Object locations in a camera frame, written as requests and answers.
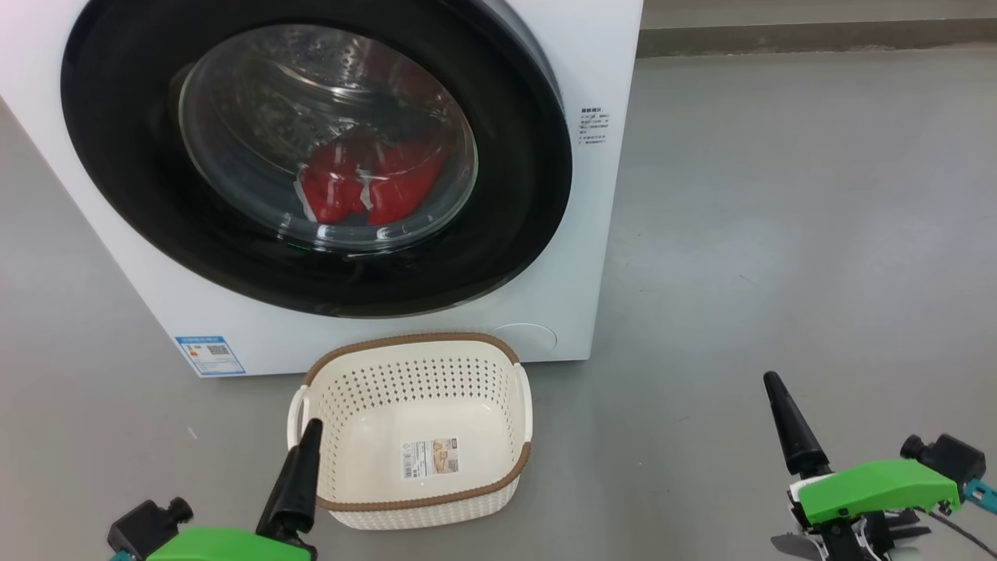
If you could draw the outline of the cream basket with brown rim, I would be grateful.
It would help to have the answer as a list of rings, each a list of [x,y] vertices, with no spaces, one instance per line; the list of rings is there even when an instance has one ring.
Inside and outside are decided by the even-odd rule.
[[[328,352],[286,420],[288,445],[323,422],[316,505],[353,529],[487,517],[512,501],[533,444],[533,394],[508,344],[482,333],[371,340]],[[458,438],[460,472],[403,480],[401,444]]]

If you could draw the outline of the blue energy label sticker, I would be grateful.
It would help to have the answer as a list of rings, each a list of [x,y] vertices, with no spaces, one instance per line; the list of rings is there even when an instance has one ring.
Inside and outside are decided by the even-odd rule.
[[[227,341],[220,335],[202,337],[176,337],[182,354],[201,377],[246,376],[245,367],[239,362]]]

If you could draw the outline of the grey skirting board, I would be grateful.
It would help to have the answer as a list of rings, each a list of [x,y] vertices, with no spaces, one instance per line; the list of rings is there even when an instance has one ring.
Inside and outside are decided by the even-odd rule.
[[[997,47],[997,17],[680,27],[639,32],[637,59]]]

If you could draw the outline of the red and white garment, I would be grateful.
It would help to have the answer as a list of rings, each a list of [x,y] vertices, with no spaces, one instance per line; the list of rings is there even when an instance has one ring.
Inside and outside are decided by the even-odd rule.
[[[294,187],[314,223],[342,224],[364,214],[368,226],[385,226],[424,202],[451,153],[444,143],[339,138],[315,150]]]

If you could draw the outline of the white front-load washing machine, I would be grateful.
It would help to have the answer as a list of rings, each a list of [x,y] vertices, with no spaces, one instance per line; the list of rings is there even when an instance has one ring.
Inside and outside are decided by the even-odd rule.
[[[558,345],[523,362],[584,360],[596,309],[644,0],[487,0],[527,30],[558,84],[573,157],[562,224],[524,271],[487,294],[424,315],[315,316],[240,295],[171,262],[104,201],[72,146],[61,75],[72,25],[90,0],[0,0],[0,99],[27,132],[154,319],[176,337],[220,335],[247,376],[306,372],[331,349],[420,333],[534,323]],[[607,143],[578,146],[578,115],[611,116]]]

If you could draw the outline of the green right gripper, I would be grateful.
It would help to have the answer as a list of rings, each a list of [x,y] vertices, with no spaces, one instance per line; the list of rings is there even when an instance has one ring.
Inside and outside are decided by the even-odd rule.
[[[915,460],[886,459],[834,472],[777,372],[763,374],[777,438],[790,475],[794,532],[770,539],[802,561],[893,561],[893,530],[904,512],[959,506],[956,482]]]

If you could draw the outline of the small printed text label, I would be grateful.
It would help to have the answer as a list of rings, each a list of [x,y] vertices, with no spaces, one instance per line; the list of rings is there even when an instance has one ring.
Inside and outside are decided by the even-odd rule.
[[[578,115],[578,146],[607,143],[611,128],[611,114],[602,108],[583,108]]]

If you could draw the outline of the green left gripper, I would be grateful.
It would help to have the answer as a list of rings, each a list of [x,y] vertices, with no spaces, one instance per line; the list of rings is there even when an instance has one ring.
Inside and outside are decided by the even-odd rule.
[[[311,419],[299,443],[289,449],[255,534],[232,527],[192,527],[146,561],[314,561],[307,549],[277,540],[298,540],[314,525],[322,432],[323,422]]]

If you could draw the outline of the stainless steel washing machine drum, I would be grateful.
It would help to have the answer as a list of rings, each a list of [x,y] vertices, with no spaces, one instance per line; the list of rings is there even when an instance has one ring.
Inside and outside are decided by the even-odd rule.
[[[476,189],[476,139],[451,93],[408,56],[345,30],[282,24],[218,44],[186,75],[178,120],[189,159],[224,202],[315,251],[416,245],[456,219]],[[406,219],[310,221],[294,187],[300,169],[321,146],[359,137],[444,143],[452,153]]]

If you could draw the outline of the round white filter cover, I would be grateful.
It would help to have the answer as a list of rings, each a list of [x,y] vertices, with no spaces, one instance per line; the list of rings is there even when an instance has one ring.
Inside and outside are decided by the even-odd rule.
[[[488,333],[508,344],[518,355],[545,354],[558,345],[556,334],[540,324],[503,324]]]

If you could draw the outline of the black round washer door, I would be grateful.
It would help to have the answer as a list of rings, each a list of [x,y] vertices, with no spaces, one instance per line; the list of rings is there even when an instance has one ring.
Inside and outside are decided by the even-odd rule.
[[[206,184],[179,131],[179,89],[210,49],[282,24],[376,40],[451,93],[476,139],[478,175],[438,234],[396,251],[315,251],[264,230]],[[210,283],[315,316],[424,315],[508,283],[562,224],[569,125],[529,39],[487,0],[90,0],[65,46],[65,125],[104,201]]]

